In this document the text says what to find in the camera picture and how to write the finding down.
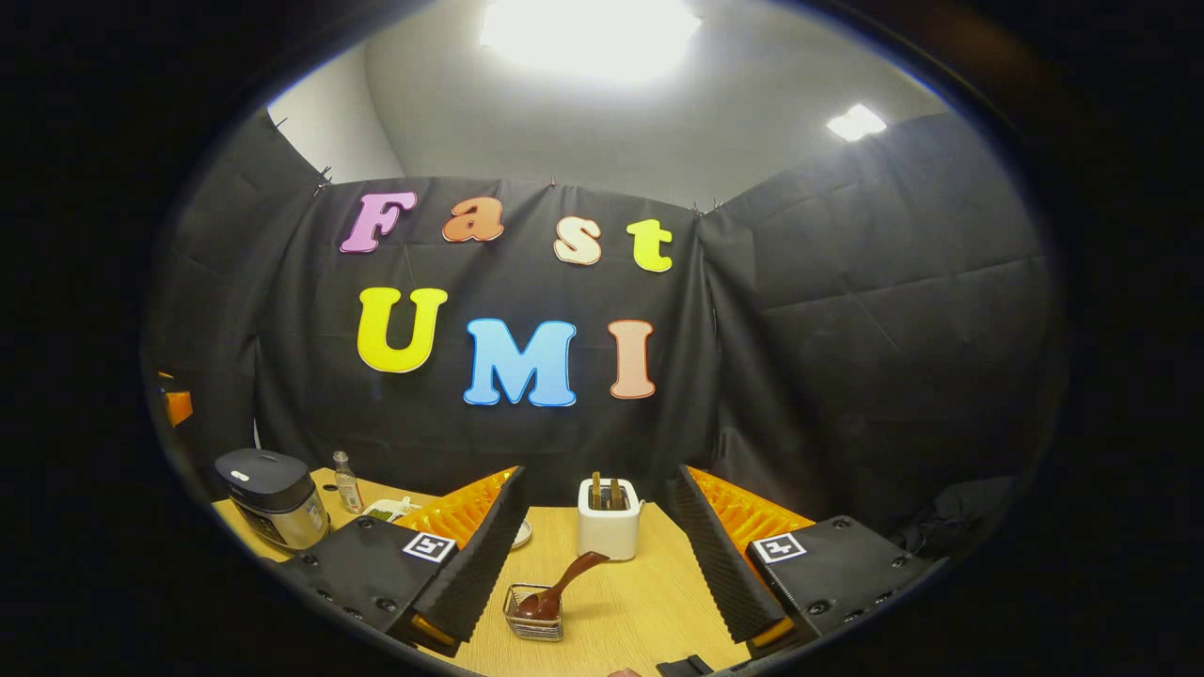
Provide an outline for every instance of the rice cooker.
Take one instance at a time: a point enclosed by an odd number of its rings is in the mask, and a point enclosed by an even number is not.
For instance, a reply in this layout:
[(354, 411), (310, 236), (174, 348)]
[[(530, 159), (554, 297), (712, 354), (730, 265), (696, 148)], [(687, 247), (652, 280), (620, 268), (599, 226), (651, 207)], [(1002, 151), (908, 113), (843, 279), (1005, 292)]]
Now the rice cooker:
[(318, 487), (300, 460), (264, 449), (238, 449), (214, 467), (230, 500), (247, 524), (265, 541), (301, 551), (330, 532)]

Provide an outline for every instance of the brown spoon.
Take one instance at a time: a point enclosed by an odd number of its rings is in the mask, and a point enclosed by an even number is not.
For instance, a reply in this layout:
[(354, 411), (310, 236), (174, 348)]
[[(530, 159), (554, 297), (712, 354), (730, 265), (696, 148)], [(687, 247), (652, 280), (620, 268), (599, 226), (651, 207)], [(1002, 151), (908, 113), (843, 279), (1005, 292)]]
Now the brown spoon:
[(582, 557), (573, 560), (573, 564), (568, 565), (565, 570), (565, 575), (556, 581), (556, 584), (542, 593), (536, 593), (527, 596), (519, 604), (519, 608), (514, 612), (514, 616), (519, 618), (530, 618), (532, 620), (553, 620), (560, 616), (560, 594), (565, 591), (565, 588), (585, 571), (592, 569), (595, 565), (602, 564), (609, 560), (604, 554), (590, 551)]

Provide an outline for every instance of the food container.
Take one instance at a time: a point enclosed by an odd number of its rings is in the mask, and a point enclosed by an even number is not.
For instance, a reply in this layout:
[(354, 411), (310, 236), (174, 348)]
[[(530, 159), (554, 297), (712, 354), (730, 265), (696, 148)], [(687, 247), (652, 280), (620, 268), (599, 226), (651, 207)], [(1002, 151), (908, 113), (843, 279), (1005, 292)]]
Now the food container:
[[(639, 542), (639, 511), (644, 501), (636, 496), (636, 488), (626, 479), (619, 481), (626, 510), (594, 510), (590, 507), (592, 479), (582, 482), (577, 494), (577, 554), (590, 551), (604, 554), (610, 561), (636, 557)], [(609, 496), (610, 479), (602, 479), (602, 494)]]
[(524, 640), (535, 640), (537, 642), (559, 642), (565, 638), (565, 600), (560, 600), (560, 614), (551, 620), (532, 620), (530, 618), (520, 618), (514, 616), (518, 611), (519, 605), (523, 600), (538, 593), (539, 590), (547, 590), (551, 585), (532, 585), (530, 583), (515, 583), (507, 588), (506, 599), (502, 600), (502, 614), (506, 616), (506, 623), (509, 624), (510, 630), (523, 637)]
[(213, 465), (234, 506), (260, 538), (302, 551), (330, 532), (330, 516), (300, 460), (266, 449), (237, 449)]

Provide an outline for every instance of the pink letter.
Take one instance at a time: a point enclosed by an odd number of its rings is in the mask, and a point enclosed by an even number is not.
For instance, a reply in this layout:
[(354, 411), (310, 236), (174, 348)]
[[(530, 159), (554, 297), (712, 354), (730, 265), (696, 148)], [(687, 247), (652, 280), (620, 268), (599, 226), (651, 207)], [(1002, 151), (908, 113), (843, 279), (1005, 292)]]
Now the pink letter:
[(360, 198), (364, 206), (360, 216), (352, 226), (352, 235), (338, 246), (338, 251), (344, 254), (367, 253), (376, 249), (376, 229), (380, 228), (380, 235), (389, 235), (401, 210), (409, 211), (418, 202), (418, 195), (413, 193), (371, 193)]
[(619, 354), (619, 376), (610, 395), (620, 400), (638, 400), (656, 392), (648, 379), (648, 335), (653, 325), (639, 319), (619, 319), (607, 325)]

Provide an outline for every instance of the rice cooker lid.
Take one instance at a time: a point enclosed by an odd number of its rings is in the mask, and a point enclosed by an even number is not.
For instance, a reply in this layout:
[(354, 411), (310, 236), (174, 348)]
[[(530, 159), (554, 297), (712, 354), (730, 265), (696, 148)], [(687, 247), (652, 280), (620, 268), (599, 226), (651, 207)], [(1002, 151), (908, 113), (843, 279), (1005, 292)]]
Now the rice cooker lid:
[(230, 498), (265, 512), (296, 508), (315, 490), (306, 464), (266, 449), (237, 449), (214, 464)]

